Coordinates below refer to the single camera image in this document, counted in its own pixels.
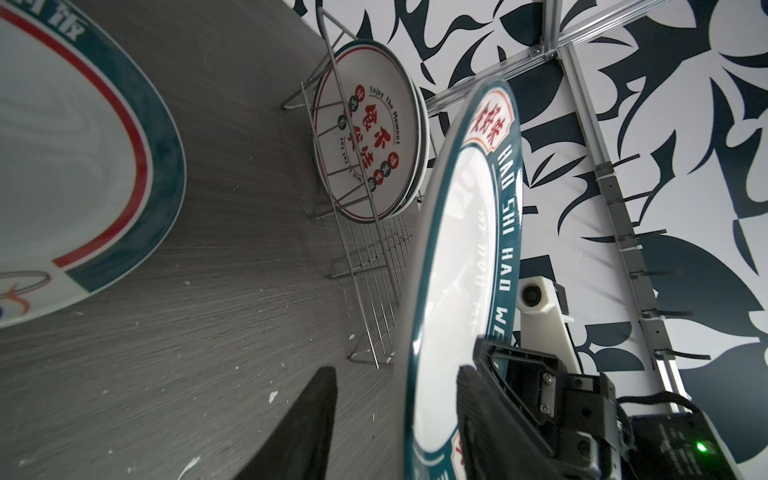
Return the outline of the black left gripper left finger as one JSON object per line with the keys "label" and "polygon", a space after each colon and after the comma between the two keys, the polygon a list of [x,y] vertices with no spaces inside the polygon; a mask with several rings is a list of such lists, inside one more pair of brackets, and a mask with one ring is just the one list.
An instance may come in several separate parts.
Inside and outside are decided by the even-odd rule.
{"label": "black left gripper left finger", "polygon": [[336,370],[319,368],[238,479],[326,477],[337,403]]}

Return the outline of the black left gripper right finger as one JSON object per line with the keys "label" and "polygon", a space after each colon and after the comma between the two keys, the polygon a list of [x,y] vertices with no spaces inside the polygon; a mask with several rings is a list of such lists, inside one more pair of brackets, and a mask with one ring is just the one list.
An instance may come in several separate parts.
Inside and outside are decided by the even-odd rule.
{"label": "black left gripper right finger", "polygon": [[468,479],[564,477],[529,437],[519,411],[474,367],[458,371],[456,409]]}

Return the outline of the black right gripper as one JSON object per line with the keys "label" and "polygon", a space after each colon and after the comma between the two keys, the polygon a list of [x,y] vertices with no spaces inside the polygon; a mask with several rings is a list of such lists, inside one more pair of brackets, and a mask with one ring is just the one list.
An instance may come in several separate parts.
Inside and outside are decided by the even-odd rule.
{"label": "black right gripper", "polygon": [[604,374],[569,374],[554,355],[477,339],[473,367],[519,411],[562,479],[739,479],[703,410],[683,396],[615,394]]}

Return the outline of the green rimmed lettered plate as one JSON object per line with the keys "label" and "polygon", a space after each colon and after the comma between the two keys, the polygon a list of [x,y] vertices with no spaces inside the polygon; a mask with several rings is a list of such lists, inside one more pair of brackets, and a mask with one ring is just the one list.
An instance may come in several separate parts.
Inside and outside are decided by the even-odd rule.
{"label": "green rimmed lettered plate", "polygon": [[510,344],[522,243],[522,139],[509,84],[478,84],[438,154],[418,216],[395,359],[395,471],[459,479],[457,376],[481,338]]}

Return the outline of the green rimmed round plate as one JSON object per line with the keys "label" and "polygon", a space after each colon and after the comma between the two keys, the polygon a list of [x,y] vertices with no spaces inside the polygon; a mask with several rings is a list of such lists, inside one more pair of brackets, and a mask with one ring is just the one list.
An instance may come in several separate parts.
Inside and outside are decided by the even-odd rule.
{"label": "green rimmed round plate", "polygon": [[129,54],[69,1],[1,5],[1,324],[117,283],[171,231],[177,125]]}

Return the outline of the red lettered round plate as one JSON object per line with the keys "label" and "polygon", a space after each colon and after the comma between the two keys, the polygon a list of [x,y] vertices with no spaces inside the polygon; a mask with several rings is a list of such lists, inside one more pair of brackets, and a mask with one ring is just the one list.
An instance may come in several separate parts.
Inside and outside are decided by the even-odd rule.
{"label": "red lettered round plate", "polygon": [[317,82],[311,117],[316,171],[339,213],[370,224],[412,201],[426,170],[425,103],[385,45],[340,48]]}

